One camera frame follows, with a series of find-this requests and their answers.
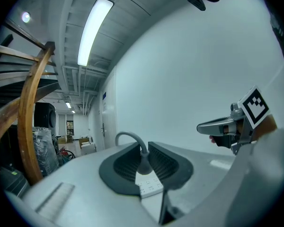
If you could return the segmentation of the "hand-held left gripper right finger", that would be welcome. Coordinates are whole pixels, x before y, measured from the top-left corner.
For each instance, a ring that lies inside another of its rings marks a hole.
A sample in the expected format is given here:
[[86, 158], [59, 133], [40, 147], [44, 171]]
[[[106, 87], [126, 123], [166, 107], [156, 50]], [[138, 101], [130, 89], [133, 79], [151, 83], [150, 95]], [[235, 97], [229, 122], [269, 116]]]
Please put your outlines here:
[[200, 205], [229, 171], [234, 157], [149, 142], [149, 161], [163, 185], [158, 224], [165, 225]]

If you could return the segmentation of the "white box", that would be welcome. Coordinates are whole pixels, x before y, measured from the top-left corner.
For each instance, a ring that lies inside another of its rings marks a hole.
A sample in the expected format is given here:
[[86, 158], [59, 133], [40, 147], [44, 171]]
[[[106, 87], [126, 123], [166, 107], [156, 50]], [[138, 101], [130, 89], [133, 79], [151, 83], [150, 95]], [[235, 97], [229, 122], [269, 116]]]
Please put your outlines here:
[[83, 142], [81, 146], [81, 155], [88, 155], [97, 151], [95, 143]]

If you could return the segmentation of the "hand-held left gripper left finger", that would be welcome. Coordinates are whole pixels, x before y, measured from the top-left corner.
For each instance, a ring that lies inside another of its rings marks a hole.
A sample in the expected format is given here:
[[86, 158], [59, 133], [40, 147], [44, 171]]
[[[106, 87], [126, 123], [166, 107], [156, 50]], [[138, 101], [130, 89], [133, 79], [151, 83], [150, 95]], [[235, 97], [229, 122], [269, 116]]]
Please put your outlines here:
[[6, 192], [32, 227], [159, 227], [137, 196], [116, 194], [98, 169], [129, 143], [78, 157], [32, 186], [19, 198]]

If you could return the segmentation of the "plastic-wrapped dark stack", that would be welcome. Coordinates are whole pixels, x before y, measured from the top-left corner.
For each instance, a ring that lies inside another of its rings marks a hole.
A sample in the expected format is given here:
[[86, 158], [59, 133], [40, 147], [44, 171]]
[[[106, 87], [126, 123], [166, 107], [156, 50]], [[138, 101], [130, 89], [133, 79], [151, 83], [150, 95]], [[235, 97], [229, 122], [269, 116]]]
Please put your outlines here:
[[33, 141], [41, 174], [46, 177], [59, 168], [51, 131], [44, 127], [33, 127]]

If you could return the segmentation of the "white power strip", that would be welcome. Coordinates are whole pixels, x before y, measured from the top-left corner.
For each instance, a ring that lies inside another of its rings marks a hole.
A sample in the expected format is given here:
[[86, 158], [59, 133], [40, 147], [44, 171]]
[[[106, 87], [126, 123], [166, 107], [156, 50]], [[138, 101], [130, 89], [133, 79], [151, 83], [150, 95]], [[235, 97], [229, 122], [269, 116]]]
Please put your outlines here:
[[136, 185], [139, 187], [140, 197], [142, 199], [163, 192], [163, 185], [157, 177], [150, 178], [146, 181], [140, 181]]

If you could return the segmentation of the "white door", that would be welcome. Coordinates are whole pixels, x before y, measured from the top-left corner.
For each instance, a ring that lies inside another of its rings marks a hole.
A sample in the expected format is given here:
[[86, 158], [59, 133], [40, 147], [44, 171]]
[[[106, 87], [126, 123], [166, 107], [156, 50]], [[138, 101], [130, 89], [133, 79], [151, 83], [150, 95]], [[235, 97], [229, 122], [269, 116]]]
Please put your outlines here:
[[116, 92], [115, 73], [111, 71], [103, 84], [100, 100], [101, 133], [104, 149], [115, 146], [116, 130]]

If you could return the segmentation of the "long ceiling light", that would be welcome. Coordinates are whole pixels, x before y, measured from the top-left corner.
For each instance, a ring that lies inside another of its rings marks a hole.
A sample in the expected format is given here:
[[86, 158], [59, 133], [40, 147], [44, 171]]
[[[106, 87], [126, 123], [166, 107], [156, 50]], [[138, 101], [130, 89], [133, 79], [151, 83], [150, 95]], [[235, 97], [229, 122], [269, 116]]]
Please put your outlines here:
[[77, 64], [87, 66], [89, 55], [106, 16], [110, 12], [114, 3], [110, 0], [96, 0], [85, 23], [78, 51]]

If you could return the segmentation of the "person's black printed shirt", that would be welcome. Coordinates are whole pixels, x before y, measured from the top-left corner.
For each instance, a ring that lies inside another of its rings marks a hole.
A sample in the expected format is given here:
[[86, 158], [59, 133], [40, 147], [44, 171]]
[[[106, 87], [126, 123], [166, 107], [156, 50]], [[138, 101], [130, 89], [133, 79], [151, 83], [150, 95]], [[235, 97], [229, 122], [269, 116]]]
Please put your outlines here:
[[284, 57], [284, 24], [280, 16], [277, 14], [276, 10], [269, 4], [267, 4], [266, 6], [270, 14], [270, 24], [272, 30], [277, 38]]

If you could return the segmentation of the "black round-door machine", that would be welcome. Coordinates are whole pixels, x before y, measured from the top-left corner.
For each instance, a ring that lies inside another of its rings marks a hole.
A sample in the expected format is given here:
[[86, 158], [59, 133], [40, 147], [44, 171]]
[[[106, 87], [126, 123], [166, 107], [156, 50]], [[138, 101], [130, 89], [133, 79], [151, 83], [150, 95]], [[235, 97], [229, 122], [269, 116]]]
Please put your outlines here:
[[34, 126], [54, 129], [56, 125], [55, 107], [50, 103], [35, 104]]

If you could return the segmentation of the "black printer with grey lid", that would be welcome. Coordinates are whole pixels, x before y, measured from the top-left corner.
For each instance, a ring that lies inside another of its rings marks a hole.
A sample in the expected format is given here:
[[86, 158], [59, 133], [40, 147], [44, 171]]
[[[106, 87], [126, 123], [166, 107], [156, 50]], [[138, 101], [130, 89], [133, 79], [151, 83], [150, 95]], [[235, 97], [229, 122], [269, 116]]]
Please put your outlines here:
[[9, 170], [0, 167], [0, 185], [8, 192], [22, 198], [30, 188], [30, 185], [24, 175], [18, 170]]

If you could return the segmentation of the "white ceiling pipes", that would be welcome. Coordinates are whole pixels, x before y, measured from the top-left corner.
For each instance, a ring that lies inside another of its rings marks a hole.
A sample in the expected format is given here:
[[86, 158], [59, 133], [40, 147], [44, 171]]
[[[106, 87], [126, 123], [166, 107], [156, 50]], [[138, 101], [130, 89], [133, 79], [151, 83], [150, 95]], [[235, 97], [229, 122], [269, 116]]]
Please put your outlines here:
[[98, 95], [100, 82], [108, 76], [108, 71], [97, 66], [62, 66], [66, 90], [60, 94], [65, 102], [71, 104], [71, 111], [87, 115], [93, 100]]

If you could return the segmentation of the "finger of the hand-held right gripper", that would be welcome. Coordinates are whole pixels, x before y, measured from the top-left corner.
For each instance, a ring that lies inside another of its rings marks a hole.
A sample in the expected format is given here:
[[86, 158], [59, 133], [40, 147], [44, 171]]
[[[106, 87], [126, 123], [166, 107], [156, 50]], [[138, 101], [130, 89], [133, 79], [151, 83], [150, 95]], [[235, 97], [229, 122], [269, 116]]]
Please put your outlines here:
[[235, 143], [235, 136], [233, 135], [213, 136], [213, 140], [218, 147], [231, 148], [231, 145]]
[[235, 133], [235, 121], [231, 117], [223, 117], [198, 124], [196, 127], [200, 134], [211, 136], [224, 136]]

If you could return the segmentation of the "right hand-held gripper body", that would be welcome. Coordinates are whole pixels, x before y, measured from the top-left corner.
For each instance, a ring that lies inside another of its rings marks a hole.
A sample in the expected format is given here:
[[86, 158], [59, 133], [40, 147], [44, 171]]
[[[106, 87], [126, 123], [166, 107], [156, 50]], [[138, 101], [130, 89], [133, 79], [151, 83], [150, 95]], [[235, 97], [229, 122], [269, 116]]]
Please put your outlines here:
[[252, 142], [255, 128], [269, 113], [269, 107], [258, 86], [253, 86], [242, 99], [231, 105], [231, 118], [237, 125], [243, 121], [241, 132], [234, 133], [231, 139], [231, 150], [234, 155], [241, 146]]

